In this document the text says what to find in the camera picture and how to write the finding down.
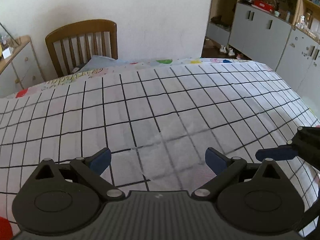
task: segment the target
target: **wooden chair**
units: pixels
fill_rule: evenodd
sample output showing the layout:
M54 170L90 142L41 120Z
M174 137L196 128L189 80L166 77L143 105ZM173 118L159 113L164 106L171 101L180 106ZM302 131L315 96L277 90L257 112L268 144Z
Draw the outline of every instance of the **wooden chair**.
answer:
M68 64L67 54L66 54L63 40L64 39L69 40L69 49L70 49L72 66L76 67L76 58L75 58L75 53L74 53L71 38L76 37L79 62L80 64L84 64L84 57L82 54L80 36L84 35L85 37L85 50L87 54L87 61L89 61L91 59L91 53L90 53L90 47L89 47L88 34L93 33L93 51L94 51L93 54L98 55L98 44L97 44L96 33L101 33L102 55L106 56L107 51L106 51L104 32L110 33L111 57L114 59L118 59L117 25L113 21L103 20L103 19L81 21L81 22L65 25L48 34L47 37L45 38L45 43L47 44L49 55L52 60L53 66L57 72L58 77L62 77L64 76L64 74L62 72L60 62L58 60L57 52L54 48L55 42L60 41L63 61L65 64L67 73L70 74L70 67Z

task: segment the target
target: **green dot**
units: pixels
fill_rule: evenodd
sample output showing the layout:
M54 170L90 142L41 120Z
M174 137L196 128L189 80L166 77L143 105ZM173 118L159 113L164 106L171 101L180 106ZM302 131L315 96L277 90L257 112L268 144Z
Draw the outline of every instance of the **green dot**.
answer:
M162 60L157 60L157 62L162 64L170 64L172 63L172 59L162 59Z

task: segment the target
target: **small white shoe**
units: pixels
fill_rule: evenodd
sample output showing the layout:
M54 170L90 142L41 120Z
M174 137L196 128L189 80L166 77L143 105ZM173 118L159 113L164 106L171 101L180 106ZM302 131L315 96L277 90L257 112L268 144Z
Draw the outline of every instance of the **small white shoe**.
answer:
M223 45L221 45L219 51L220 51L221 53L225 53L225 52L224 52L224 51L225 51L225 47L224 47Z
M228 50L229 50L229 52L228 52L229 56L234 56L235 55L235 53L233 52L233 48L229 48Z

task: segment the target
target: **floor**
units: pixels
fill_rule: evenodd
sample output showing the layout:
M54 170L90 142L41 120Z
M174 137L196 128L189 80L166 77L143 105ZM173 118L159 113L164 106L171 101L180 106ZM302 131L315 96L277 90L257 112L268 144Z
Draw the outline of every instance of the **floor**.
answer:
M218 43L216 43L213 40L206 40L204 42L204 46L202 49L201 57L203 58L232 58L236 59L236 56L240 53L238 50L234 49L236 55L229 56L228 54L221 53L219 51L220 46ZM242 55L241 59L247 59L250 60L246 55Z
M229 56L228 54L221 53L219 48L203 48L201 57L203 58L233 58L235 59L236 56Z

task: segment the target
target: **grid-patterned bedsheet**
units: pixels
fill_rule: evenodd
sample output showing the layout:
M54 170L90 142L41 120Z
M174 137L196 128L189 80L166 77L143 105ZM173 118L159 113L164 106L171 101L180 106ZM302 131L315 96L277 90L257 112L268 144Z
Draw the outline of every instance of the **grid-patterned bedsheet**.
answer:
M12 201L44 158L65 163L107 146L112 162L102 177L125 193L192 191L214 176L207 147L256 163L257 150L320 125L275 72L253 61L109 73L1 99L0 121L0 216L15 232ZM300 158L278 163L308 209L318 194L315 170Z

